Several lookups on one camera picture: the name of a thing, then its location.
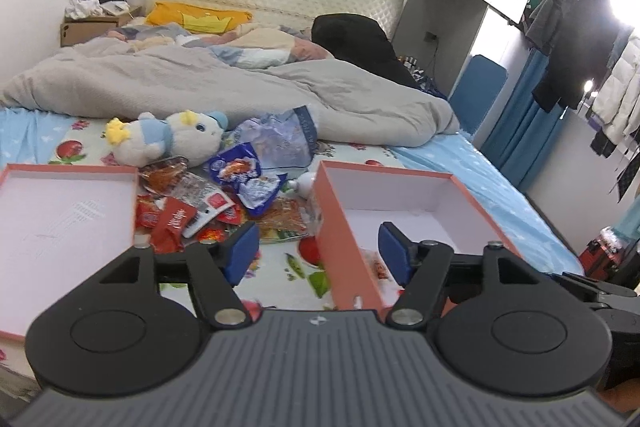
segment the white bottle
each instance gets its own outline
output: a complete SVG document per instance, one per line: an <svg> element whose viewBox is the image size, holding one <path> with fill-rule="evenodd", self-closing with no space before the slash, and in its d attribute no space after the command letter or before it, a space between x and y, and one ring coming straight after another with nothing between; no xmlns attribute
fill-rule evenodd
<svg viewBox="0 0 640 427"><path fill-rule="evenodd" d="M305 198L306 200L311 193L311 187L313 187L315 181L315 172L304 172L300 174L297 180L289 180L289 187L293 188L301 198Z"/></svg>

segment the nightstand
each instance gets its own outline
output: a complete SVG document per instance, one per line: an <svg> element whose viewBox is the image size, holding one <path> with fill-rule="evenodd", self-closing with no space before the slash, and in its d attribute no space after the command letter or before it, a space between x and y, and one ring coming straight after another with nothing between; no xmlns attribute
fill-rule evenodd
<svg viewBox="0 0 640 427"><path fill-rule="evenodd" d="M109 30L120 28L142 12L141 6L134 6L120 15L87 17L82 20L65 19L60 26L60 46L73 46L104 35Z"/></svg>

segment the white plush toy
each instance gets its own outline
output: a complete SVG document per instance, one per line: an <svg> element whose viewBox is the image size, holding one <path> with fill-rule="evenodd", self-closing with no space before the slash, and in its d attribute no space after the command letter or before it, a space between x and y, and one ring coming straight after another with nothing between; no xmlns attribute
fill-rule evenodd
<svg viewBox="0 0 640 427"><path fill-rule="evenodd" d="M194 167L218 152L227 125L226 116L217 111L204 114L187 110L166 120L144 112L130 123L114 118L104 135L121 165L144 167L163 156L184 156Z"/></svg>

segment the yellow plush tail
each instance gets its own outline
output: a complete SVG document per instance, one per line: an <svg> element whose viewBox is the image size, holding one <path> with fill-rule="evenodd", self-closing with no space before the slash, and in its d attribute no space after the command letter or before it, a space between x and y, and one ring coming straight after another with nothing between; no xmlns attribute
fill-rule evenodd
<svg viewBox="0 0 640 427"><path fill-rule="evenodd" d="M123 123L118 118L111 120L104 131L104 137L109 145L120 145L124 140L129 139L131 132L127 129L128 126L128 123Z"/></svg>

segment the white puffer jacket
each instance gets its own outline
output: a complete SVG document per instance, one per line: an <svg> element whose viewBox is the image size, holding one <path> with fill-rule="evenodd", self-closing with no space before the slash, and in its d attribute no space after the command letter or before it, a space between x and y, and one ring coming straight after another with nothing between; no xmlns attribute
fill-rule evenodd
<svg viewBox="0 0 640 427"><path fill-rule="evenodd" d="M602 130L614 144L640 126L639 97L640 33L636 30L593 102L593 112L605 124Z"/></svg>

